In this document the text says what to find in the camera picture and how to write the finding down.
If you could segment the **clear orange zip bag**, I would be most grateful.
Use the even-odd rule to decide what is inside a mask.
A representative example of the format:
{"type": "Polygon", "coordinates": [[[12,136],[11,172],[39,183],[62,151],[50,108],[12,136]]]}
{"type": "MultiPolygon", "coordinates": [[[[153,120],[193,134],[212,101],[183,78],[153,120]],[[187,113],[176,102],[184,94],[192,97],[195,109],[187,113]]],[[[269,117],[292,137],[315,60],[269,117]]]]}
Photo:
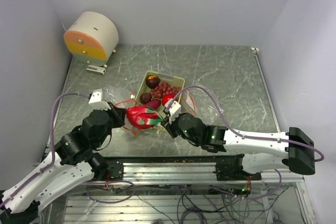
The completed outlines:
{"type": "Polygon", "coordinates": [[[161,101],[141,103],[135,98],[135,94],[125,88],[107,86],[103,89],[106,100],[117,109],[125,109],[125,125],[123,129],[130,131],[134,136],[140,132],[149,130],[163,121],[163,116],[157,109],[161,101]]]}

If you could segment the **pink dragon fruit toy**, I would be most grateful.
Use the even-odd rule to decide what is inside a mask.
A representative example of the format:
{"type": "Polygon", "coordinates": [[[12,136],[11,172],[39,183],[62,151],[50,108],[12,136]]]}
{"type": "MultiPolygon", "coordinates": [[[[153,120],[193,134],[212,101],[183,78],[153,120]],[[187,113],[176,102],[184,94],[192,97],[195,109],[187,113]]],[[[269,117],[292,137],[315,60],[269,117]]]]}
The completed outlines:
{"type": "Polygon", "coordinates": [[[163,121],[155,110],[146,106],[128,108],[126,117],[129,123],[138,130],[150,129],[163,121]]]}

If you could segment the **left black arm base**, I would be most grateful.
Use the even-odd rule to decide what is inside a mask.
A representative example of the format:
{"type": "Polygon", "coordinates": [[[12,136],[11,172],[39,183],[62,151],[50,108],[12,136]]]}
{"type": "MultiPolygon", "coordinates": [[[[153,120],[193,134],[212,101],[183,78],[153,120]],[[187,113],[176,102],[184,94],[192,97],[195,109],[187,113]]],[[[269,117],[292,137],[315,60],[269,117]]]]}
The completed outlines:
{"type": "Polygon", "coordinates": [[[99,153],[93,153],[87,160],[91,166],[91,171],[94,173],[94,181],[112,181],[122,180],[123,165],[116,159],[105,159],[99,153]]]}

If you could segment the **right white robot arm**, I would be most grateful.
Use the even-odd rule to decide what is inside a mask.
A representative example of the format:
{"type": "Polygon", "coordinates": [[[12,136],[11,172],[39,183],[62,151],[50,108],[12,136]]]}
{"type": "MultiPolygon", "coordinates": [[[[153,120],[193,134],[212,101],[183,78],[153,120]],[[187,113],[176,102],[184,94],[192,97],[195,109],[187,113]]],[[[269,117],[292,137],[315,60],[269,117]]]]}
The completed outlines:
{"type": "Polygon", "coordinates": [[[205,124],[189,113],[179,114],[173,120],[166,116],[161,125],[172,138],[180,136],[210,153],[234,155],[231,172],[239,180],[270,169],[287,168],[299,175],[316,172],[314,142],[297,127],[279,133],[236,131],[205,124]]]}

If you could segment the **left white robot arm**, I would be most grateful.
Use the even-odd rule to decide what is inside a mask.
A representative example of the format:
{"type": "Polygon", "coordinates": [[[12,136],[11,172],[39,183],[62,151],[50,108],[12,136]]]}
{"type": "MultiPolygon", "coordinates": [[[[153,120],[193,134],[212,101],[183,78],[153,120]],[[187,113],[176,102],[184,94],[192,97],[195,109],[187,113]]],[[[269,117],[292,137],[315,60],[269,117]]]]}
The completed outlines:
{"type": "Polygon", "coordinates": [[[108,164],[98,148],[113,129],[125,125],[125,117],[126,109],[109,102],[93,110],[81,125],[51,146],[46,158],[26,178],[2,192],[2,217],[35,216],[42,209],[42,199],[57,195],[55,189],[63,194],[83,182],[104,179],[108,164]]]}

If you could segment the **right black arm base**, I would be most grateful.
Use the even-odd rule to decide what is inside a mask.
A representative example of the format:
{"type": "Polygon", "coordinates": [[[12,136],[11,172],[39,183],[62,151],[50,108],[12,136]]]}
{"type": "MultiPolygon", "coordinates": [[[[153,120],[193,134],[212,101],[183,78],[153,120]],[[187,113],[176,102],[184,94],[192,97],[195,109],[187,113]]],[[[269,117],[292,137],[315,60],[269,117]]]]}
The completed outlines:
{"type": "Polygon", "coordinates": [[[222,155],[215,156],[214,174],[218,181],[234,181],[234,180],[247,180],[251,177],[252,180],[261,180],[261,173],[248,173],[243,171],[243,158],[245,154],[238,155],[222,155]]]}

